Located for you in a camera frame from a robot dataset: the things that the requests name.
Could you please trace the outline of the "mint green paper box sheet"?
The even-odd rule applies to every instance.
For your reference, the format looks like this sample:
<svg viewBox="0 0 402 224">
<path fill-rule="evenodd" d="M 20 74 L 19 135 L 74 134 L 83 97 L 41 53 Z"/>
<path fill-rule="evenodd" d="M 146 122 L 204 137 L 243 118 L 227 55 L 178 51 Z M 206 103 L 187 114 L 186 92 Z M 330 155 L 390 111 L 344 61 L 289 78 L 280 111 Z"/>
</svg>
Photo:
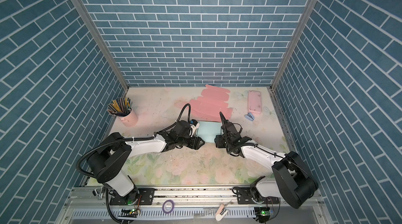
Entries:
<svg viewBox="0 0 402 224">
<path fill-rule="evenodd" d="M 200 121 L 196 136 L 206 143 L 214 143 L 217 135 L 222 134 L 222 124 L 219 122 Z"/>
</svg>

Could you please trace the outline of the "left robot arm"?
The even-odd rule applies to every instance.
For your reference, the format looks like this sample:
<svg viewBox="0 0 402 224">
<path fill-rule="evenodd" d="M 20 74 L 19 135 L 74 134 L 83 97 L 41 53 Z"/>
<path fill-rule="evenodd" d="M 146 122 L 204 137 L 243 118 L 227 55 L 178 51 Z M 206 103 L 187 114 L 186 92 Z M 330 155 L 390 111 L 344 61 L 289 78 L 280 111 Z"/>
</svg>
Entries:
<svg viewBox="0 0 402 224">
<path fill-rule="evenodd" d="M 82 155 L 75 168 L 80 174 L 95 178 L 106 189 L 114 190 L 121 197 L 127 196 L 136 190 L 133 180 L 122 170 L 130 157 L 183 147 L 198 150 L 205 144 L 196 136 L 199 122 L 190 116 L 191 105 L 185 104 L 175 123 L 150 137 L 128 138 L 118 132 L 112 133 L 100 145 Z"/>
</svg>

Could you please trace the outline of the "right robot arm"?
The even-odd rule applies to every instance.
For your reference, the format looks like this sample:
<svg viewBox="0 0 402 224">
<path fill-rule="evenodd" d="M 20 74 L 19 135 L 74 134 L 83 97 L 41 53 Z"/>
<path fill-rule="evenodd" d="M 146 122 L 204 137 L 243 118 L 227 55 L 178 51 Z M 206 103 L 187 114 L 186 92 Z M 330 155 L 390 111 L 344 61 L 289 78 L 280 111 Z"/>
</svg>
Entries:
<svg viewBox="0 0 402 224">
<path fill-rule="evenodd" d="M 313 197 L 319 185 L 312 172 L 298 153 L 279 153 L 270 150 L 251 138 L 241 135 L 235 124 L 222 119 L 222 134 L 215 138 L 217 148 L 224 148 L 233 157 L 252 160 L 270 168 L 275 181 L 266 176 L 259 177 L 250 185 L 249 196 L 256 203 L 267 201 L 269 197 L 282 198 L 297 209 Z"/>
</svg>

